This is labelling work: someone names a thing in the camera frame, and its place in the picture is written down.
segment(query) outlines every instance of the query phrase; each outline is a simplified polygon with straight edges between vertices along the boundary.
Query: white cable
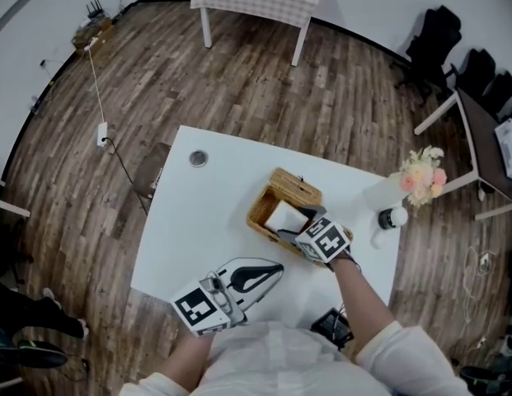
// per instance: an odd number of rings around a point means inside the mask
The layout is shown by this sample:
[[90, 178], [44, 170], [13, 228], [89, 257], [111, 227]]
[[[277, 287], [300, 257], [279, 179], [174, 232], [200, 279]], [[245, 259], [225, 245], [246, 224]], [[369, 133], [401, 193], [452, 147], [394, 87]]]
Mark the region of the white cable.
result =
[[98, 95], [98, 103], [100, 104], [101, 111], [101, 123], [105, 123], [104, 109], [101, 107], [100, 90], [98, 89], [98, 79], [96, 78], [96, 72], [94, 71], [94, 63], [92, 62], [91, 47], [87, 49], [89, 51], [89, 59], [91, 60], [92, 74], [94, 75], [94, 85], [96, 87], [96, 94]]
[[[476, 256], [476, 265], [470, 265], [469, 256], [470, 254], [474, 254]], [[461, 336], [463, 333], [468, 330], [470, 323], [473, 319], [473, 314], [477, 310], [477, 298], [472, 295], [472, 290], [476, 278], [481, 278], [484, 276], [488, 276], [491, 272], [492, 268], [492, 260], [491, 256], [496, 256], [492, 251], [483, 251], [480, 254], [477, 254], [476, 250], [473, 247], [469, 247], [467, 253], [464, 257], [464, 273], [463, 273], [463, 288], [464, 288], [464, 300], [463, 300], [463, 316], [464, 316], [464, 326], [461, 331]]]

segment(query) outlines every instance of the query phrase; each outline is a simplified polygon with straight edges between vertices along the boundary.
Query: person's right arm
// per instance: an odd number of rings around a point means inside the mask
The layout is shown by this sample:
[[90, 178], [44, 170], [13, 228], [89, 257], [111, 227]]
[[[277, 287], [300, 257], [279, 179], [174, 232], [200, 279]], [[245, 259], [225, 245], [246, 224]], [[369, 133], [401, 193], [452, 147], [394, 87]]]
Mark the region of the person's right arm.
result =
[[469, 396], [437, 345], [420, 327], [402, 328], [351, 260], [331, 262], [360, 353], [375, 379], [411, 396]]

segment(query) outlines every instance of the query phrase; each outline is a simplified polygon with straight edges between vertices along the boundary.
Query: white box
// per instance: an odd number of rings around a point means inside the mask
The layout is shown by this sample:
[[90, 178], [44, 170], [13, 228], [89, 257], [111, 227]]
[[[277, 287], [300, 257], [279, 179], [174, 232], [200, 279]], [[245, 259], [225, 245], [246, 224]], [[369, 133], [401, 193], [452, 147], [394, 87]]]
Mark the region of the white box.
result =
[[197, 280], [188, 283], [170, 300], [170, 304], [195, 336], [231, 327], [230, 317]]
[[303, 256], [314, 262], [327, 264], [344, 249], [350, 246], [350, 240], [335, 221], [321, 217], [310, 228], [296, 237], [296, 243]]
[[499, 125], [495, 132], [505, 163], [506, 176], [512, 179], [512, 119]]

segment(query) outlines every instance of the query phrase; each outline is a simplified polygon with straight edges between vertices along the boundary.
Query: black pants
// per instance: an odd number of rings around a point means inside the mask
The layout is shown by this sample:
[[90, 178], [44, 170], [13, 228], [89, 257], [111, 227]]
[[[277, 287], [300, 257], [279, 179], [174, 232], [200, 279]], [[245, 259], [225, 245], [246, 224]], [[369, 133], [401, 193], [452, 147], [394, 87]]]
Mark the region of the black pants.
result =
[[83, 338], [81, 323], [69, 317], [51, 298], [33, 300], [0, 283], [0, 328], [12, 338], [24, 327], [52, 328]]

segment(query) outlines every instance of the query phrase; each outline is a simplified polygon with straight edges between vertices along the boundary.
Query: foot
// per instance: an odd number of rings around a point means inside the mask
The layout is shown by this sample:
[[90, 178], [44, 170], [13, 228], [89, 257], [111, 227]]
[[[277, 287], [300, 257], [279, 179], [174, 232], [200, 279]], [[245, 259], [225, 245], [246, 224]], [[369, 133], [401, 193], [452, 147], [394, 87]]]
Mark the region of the foot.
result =
[[87, 336], [89, 336], [89, 327], [87, 326], [87, 321], [85, 321], [83, 318], [80, 318], [78, 321], [83, 327], [83, 340], [86, 340]]
[[54, 292], [50, 290], [48, 287], [45, 287], [43, 289], [43, 297], [51, 299], [56, 305], [58, 305], [58, 308], [61, 309], [61, 303], [56, 300], [54, 297]]
[[482, 188], [479, 188], [477, 190], [477, 198], [480, 202], [483, 202], [485, 200], [486, 193], [482, 190]]

